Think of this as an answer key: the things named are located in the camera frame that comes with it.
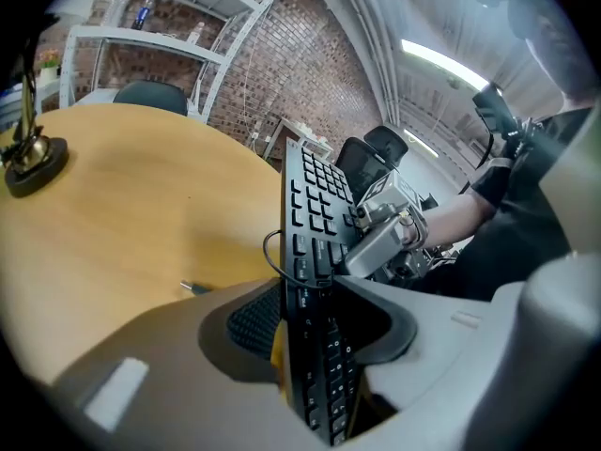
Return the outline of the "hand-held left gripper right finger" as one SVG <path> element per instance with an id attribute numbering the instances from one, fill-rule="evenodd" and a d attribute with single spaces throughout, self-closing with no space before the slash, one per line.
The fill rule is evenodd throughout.
<path id="1" fill-rule="evenodd" d="M 408 351 L 368 363 L 368 389 L 395 408 L 350 450 L 594 450 L 600 442 L 600 258 L 554 260 L 488 303 L 345 287 L 406 308 Z"/>

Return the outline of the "person's right hand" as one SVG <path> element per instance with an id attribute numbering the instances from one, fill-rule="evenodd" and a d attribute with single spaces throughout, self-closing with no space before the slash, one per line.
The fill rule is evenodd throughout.
<path id="1" fill-rule="evenodd" d="M 399 214 L 403 227 L 403 249 L 412 251 L 424 246 L 428 237 L 428 225 L 422 214 L 414 207 L 408 207 Z"/>

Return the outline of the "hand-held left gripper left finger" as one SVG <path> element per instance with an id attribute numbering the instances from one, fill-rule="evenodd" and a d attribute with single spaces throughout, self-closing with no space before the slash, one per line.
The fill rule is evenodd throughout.
<path id="1" fill-rule="evenodd" d="M 153 308 L 54 383 L 69 425 L 95 450 L 321 450 L 270 362 L 237 345 L 229 316 L 277 288 L 260 280 Z"/>

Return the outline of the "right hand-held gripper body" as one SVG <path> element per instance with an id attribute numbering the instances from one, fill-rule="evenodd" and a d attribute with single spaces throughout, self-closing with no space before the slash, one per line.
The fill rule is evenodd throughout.
<path id="1" fill-rule="evenodd" d="M 373 183 L 356 207 L 359 227 L 373 227 L 404 213 L 421 216 L 418 194 L 400 177 L 390 172 Z"/>

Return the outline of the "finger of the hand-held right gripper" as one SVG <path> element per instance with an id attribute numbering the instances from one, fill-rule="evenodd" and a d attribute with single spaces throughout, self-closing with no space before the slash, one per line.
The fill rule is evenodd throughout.
<path id="1" fill-rule="evenodd" d="M 376 225 L 345 257 L 345 272 L 360 278 L 371 275 L 405 247 L 404 237 L 399 216 Z"/>

